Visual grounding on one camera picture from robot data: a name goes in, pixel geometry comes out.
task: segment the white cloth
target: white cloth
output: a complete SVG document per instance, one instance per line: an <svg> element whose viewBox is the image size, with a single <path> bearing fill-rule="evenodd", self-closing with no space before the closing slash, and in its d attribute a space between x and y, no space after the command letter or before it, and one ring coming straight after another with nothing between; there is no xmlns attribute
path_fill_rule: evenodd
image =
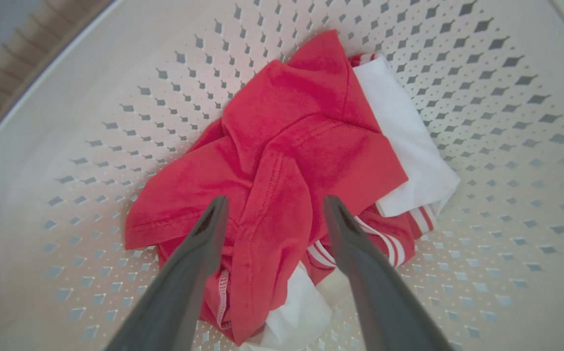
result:
<svg viewBox="0 0 564 351"><path fill-rule="evenodd" d="M397 82L383 55L354 67L364 96L390 140L408 181L376 203L383 217L424 205L434 218L453 195L460 178L441 158L409 95Z"/></svg>
<svg viewBox="0 0 564 351"><path fill-rule="evenodd" d="M300 262L288 280L286 302L269 312L264 331L240 351L303 351L321 335L332 310Z"/></svg>

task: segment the laundry basket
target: laundry basket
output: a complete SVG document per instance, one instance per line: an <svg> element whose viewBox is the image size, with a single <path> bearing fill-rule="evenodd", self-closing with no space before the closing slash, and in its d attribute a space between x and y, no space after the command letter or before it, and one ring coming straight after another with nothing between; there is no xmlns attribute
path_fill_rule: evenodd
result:
<svg viewBox="0 0 564 351"><path fill-rule="evenodd" d="M159 272L123 248L137 194L325 29L385 53L463 179L398 269L452 347L564 349L564 0L116 0L0 123L0 350L101 350ZM364 349L346 284L312 351Z"/></svg>

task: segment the pile of clothes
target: pile of clothes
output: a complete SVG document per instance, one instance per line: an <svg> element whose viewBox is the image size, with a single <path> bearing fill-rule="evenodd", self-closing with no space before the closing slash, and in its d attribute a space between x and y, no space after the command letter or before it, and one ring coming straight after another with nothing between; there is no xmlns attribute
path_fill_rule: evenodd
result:
<svg viewBox="0 0 564 351"><path fill-rule="evenodd" d="M398 266L459 182L385 57L347 58L327 31L263 68L146 184L125 245L156 245L162 266L211 200L228 196L222 264L200 317L244 349L296 351L331 315L315 289L336 267L323 197L338 196Z"/></svg>

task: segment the perforated basket wall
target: perforated basket wall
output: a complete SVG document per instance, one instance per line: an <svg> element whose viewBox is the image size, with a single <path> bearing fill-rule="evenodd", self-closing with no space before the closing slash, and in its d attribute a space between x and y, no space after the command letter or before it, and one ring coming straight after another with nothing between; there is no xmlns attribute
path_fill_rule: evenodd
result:
<svg viewBox="0 0 564 351"><path fill-rule="evenodd" d="M438 229L418 241L401 275L454 349L544 349L529 336L521 340L520 329L531 335L536 326L517 321L551 318L544 303L554 294L540 288L564 279L564 111L554 98L562 88L542 83L544 72L484 6L482 0L217 4L124 71L112 91L88 82L91 113L25 120L37 124L41 138L24 160L3 160L23 164L19 174L0 166L8 180L0 196L0 333L14 329L18 340L101 349L159 270L153 247L123 248L124 218L145 183L179 158L266 63L287 60L315 33L337 29L349 54L387 55L463 179ZM116 9L99 21L119 16ZM64 87L64 106L75 106L78 97L68 93ZM41 102L29 103L41 111ZM15 117L1 126L1 145L11 142L6 135L15 133ZM364 349L353 299L333 308L331 328L310 349ZM198 324L194 350L232 348L213 327Z"/></svg>

